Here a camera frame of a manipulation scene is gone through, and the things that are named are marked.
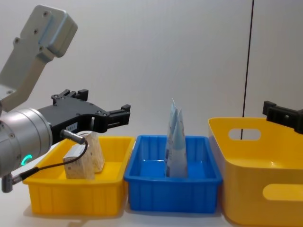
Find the beige box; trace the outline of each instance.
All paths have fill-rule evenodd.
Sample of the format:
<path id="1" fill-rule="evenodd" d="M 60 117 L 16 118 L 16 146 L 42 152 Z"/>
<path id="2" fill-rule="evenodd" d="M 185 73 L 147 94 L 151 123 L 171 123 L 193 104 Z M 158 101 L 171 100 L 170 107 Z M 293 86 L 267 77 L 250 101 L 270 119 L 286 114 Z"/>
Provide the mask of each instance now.
<path id="1" fill-rule="evenodd" d="M 75 144 L 63 157 L 63 162 L 70 161 L 79 157 L 84 151 L 85 145 Z M 85 154 L 69 164 L 64 165 L 65 174 L 67 179 L 95 179 L 94 167 L 92 163 L 92 154 L 88 146 Z"/>
<path id="2" fill-rule="evenodd" d="M 92 131 L 89 133 L 82 133 L 80 136 L 85 137 L 89 144 L 88 151 L 92 153 L 92 162 L 95 173 L 100 173 L 103 169 L 105 159 L 99 142 L 98 133 Z"/>

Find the plastic bag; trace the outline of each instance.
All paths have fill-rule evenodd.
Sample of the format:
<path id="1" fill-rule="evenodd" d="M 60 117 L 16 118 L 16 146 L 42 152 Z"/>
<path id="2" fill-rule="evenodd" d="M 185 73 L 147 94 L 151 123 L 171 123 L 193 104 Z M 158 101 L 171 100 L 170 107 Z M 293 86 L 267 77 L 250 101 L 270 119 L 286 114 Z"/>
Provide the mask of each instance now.
<path id="1" fill-rule="evenodd" d="M 170 107 L 169 129 L 167 131 L 167 140 L 166 140 L 165 155 L 164 155 L 165 163 L 167 163 L 167 159 L 169 157 L 169 151 L 171 150 L 172 135 L 175 130 L 177 118 L 178 118 L 178 110 L 176 108 L 174 100 L 172 100 L 171 107 Z"/>
<path id="2" fill-rule="evenodd" d="M 166 164 L 167 177 L 187 177 L 186 141 L 182 111 L 178 113 L 178 120 L 174 129 L 171 150 Z"/>

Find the blue plastic bin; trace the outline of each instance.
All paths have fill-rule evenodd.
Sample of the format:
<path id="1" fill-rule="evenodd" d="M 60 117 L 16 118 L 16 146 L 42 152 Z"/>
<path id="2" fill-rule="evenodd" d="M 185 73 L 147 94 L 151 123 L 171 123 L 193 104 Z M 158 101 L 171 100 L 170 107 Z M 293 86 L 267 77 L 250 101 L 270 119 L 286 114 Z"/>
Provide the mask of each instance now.
<path id="1" fill-rule="evenodd" d="M 166 136 L 139 136 L 124 178 L 132 210 L 214 213 L 222 177 L 207 137 L 186 136 L 188 178 L 164 175 Z"/>

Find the white table surface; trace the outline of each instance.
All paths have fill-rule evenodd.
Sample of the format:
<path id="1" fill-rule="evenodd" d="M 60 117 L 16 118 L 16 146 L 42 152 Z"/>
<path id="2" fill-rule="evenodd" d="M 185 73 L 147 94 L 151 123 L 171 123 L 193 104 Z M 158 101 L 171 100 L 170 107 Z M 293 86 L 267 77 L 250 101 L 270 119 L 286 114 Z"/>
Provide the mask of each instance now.
<path id="1" fill-rule="evenodd" d="M 43 157 L 13 172 L 21 173 L 33 167 Z M 32 213 L 28 186 L 18 183 L 10 193 L 0 192 L 0 226 L 1 227 L 231 227 L 220 211 L 212 215 L 134 212 L 125 209 L 117 217 L 91 216 L 49 216 Z"/>

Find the small yellow tray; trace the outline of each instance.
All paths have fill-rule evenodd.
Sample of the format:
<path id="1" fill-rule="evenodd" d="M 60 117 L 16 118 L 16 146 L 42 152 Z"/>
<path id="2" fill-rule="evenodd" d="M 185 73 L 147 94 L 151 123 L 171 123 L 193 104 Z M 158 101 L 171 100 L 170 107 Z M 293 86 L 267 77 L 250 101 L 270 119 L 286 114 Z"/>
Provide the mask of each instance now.
<path id="1" fill-rule="evenodd" d="M 32 211 L 36 214 L 114 216 L 127 195 L 124 171 L 135 142 L 133 137 L 100 137 L 105 158 L 103 170 L 94 180 L 66 179 L 64 166 L 32 175 L 28 184 Z M 62 162 L 74 142 L 62 141 L 38 164 L 43 167 Z"/>

